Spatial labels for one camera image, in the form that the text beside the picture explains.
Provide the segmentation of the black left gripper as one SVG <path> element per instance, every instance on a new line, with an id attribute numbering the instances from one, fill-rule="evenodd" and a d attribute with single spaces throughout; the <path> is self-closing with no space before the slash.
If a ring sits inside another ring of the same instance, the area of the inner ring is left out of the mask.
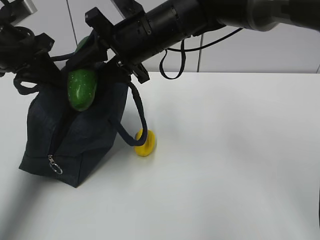
<path id="1" fill-rule="evenodd" d="M 63 74 L 49 56 L 55 41 L 47 34 L 29 36 L 15 46 L 0 47 L 0 74 L 27 69 L 27 76 L 38 82 L 63 88 Z"/>

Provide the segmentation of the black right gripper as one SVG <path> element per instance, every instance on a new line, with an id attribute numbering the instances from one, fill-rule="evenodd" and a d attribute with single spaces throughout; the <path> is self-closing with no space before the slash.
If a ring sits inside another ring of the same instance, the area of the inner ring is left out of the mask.
<path id="1" fill-rule="evenodd" d="M 113 25 L 94 7 L 85 13 L 85 22 L 116 54 L 116 65 L 143 84 L 150 77 L 142 62 L 162 52 L 173 41 L 175 16 L 169 7 L 157 7 L 149 12 L 142 7 L 123 7 L 119 12 L 124 19 Z M 107 59 L 107 50 L 99 39 L 85 37 L 66 62 L 66 69 L 82 69 Z"/>

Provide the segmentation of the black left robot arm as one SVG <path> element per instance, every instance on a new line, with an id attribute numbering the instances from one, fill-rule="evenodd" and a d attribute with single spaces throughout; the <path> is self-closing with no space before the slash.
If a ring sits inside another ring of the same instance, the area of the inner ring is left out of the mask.
<path id="1" fill-rule="evenodd" d="M 2 0 L 0 8 L 0 76 L 15 74 L 30 83 L 65 85 L 63 75 L 49 52 L 55 40 L 46 33 L 39 35 L 19 23 L 37 9 L 30 0 Z"/>

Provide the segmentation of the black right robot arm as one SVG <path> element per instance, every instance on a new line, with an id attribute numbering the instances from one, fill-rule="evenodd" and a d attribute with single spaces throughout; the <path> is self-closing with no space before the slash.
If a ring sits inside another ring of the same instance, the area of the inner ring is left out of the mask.
<path id="1" fill-rule="evenodd" d="M 277 24 L 318 31 L 320 3 L 317 0 L 168 0 L 145 11 L 134 0 L 116 0 L 123 20 L 112 24 L 98 8 L 85 14 L 92 28 L 87 42 L 66 62 L 73 71 L 115 56 L 112 65 L 149 80 L 143 62 L 189 37 L 226 26 L 267 32 Z"/>

